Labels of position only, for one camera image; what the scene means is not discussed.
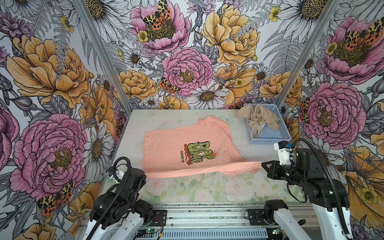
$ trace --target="red wire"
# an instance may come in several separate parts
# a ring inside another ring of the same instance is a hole
[[[157,219],[157,217],[153,217],[156,221],[158,221],[160,223],[160,226],[163,227],[162,223],[160,222],[159,219]]]

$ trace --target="floral tablecloth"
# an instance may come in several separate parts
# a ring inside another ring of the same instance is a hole
[[[103,189],[114,184],[108,179]],[[292,194],[303,199],[297,186],[290,186]],[[282,199],[285,202],[296,201],[289,195],[286,182],[271,180],[266,171],[256,174],[249,172],[228,177],[219,172],[197,174],[186,177],[147,179],[140,190],[140,199],[151,204],[160,202],[265,202]]]

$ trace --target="peach t-shirt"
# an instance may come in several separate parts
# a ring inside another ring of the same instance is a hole
[[[146,132],[144,172],[148,178],[221,172],[230,177],[256,173],[261,162],[247,162],[232,144],[228,124],[208,116],[197,124]]]

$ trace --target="beige cloth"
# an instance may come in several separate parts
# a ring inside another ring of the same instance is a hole
[[[279,130],[279,124],[277,123],[279,118],[261,104],[257,104],[254,108],[250,104],[245,105],[240,108],[236,116],[238,118],[248,118],[248,125],[254,138],[257,138],[265,125],[272,130]]]

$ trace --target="blue plastic basket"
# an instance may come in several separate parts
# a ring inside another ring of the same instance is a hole
[[[271,112],[275,113],[276,116],[279,118],[279,121],[277,122],[279,124],[279,130],[272,130],[267,125],[264,126],[263,131],[259,134],[257,138],[253,138],[251,128],[248,125],[248,118],[244,118],[244,122],[247,128],[247,134],[250,144],[274,144],[280,141],[291,141],[292,137],[291,134],[289,134],[289,131],[287,127],[285,126],[283,117],[281,116],[279,112],[279,108],[276,106],[276,104],[266,104],[266,103],[259,103],[266,107]]]

